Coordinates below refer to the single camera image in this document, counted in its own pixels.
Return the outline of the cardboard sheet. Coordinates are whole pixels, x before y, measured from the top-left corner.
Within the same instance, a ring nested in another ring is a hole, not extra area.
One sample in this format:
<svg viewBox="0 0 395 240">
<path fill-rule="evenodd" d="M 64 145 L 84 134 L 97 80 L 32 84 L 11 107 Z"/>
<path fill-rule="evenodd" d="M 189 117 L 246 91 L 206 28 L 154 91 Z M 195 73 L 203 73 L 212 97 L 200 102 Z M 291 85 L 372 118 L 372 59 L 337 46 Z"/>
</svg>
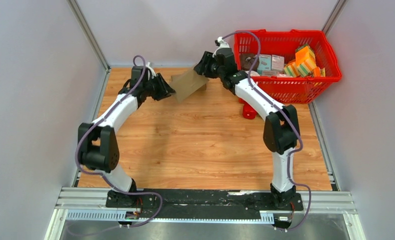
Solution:
<svg viewBox="0 0 395 240">
<path fill-rule="evenodd" d="M 184 73 L 173 75 L 169 86 L 175 91 L 174 98 L 178 103 L 183 102 L 193 93 L 205 87 L 209 79 L 198 74 L 194 67 L 190 67 Z"/>
</svg>

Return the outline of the brown cardboard paper box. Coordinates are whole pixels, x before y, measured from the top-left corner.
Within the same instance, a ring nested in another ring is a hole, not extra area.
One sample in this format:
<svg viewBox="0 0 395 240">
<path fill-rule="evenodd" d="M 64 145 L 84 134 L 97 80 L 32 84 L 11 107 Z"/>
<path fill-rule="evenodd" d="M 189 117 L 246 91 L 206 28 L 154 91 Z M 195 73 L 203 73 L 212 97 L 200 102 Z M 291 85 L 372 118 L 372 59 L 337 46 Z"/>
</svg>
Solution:
<svg viewBox="0 0 395 240">
<path fill-rule="evenodd" d="M 197 89 L 197 92 L 203 92 L 207 89 L 207 84 L 202 85 L 200 88 Z"/>
</svg>

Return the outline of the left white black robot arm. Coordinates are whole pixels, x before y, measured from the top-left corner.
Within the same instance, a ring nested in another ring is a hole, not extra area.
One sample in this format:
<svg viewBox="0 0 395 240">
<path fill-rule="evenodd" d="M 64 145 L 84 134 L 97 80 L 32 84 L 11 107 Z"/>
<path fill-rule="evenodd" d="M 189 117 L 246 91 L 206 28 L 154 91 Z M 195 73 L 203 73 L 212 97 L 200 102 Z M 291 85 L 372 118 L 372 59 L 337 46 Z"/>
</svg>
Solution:
<svg viewBox="0 0 395 240">
<path fill-rule="evenodd" d="M 175 94 L 160 73 L 149 66 L 134 66 L 110 107 L 91 123 L 78 127 L 75 164 L 82 173 L 102 177 L 119 201 L 127 208 L 135 206 L 139 195 L 135 181 L 119 165 L 120 151 L 116 134 L 128 117 L 152 98 L 160 101 Z"/>
</svg>

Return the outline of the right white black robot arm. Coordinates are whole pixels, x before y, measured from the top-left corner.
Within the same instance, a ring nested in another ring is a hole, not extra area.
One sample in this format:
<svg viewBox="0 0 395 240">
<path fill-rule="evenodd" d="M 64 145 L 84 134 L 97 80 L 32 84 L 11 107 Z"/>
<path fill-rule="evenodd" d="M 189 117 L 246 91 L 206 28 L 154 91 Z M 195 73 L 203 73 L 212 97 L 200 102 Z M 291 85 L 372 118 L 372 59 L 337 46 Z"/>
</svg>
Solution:
<svg viewBox="0 0 395 240">
<path fill-rule="evenodd" d="M 193 68 L 201 76 L 219 78 L 225 89 L 244 100 L 264 120 L 263 142 L 272 153 L 273 177 L 268 199 L 274 209 L 302 210 L 300 195 L 293 183 L 293 150 L 299 133 L 297 110 L 283 105 L 261 90 L 249 74 L 238 69 L 231 48 L 219 48 L 215 53 L 205 51 Z"/>
</svg>

